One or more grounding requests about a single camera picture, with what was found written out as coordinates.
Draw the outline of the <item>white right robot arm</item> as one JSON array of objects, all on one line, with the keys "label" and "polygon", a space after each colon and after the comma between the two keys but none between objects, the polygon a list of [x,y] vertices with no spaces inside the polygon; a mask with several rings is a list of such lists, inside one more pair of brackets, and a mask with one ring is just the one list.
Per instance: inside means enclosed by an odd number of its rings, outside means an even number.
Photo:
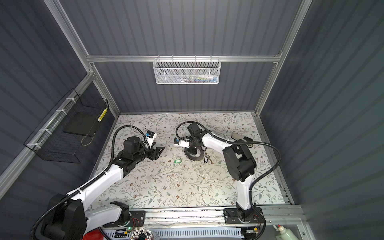
[{"label": "white right robot arm", "polygon": [[197,122],[191,121],[187,126],[190,133],[184,153],[189,160],[201,161],[205,149],[212,149],[223,155],[230,176],[237,183],[237,215],[241,222],[249,222],[256,215],[256,204],[250,199],[250,186],[257,163],[247,144],[242,141],[225,140],[206,130]]}]

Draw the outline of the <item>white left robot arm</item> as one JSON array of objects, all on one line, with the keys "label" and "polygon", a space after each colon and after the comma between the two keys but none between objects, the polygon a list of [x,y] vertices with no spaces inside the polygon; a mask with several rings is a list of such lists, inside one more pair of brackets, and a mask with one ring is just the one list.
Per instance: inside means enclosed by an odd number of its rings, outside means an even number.
[{"label": "white left robot arm", "polygon": [[156,133],[148,131],[146,140],[129,137],[124,148],[113,160],[108,170],[67,193],[57,194],[49,201],[47,211],[37,223],[41,235],[50,240],[80,240],[85,234],[105,224],[130,220],[129,206],[111,202],[101,210],[90,211],[91,203],[105,190],[127,176],[144,159],[157,160],[164,151],[154,147]]}]

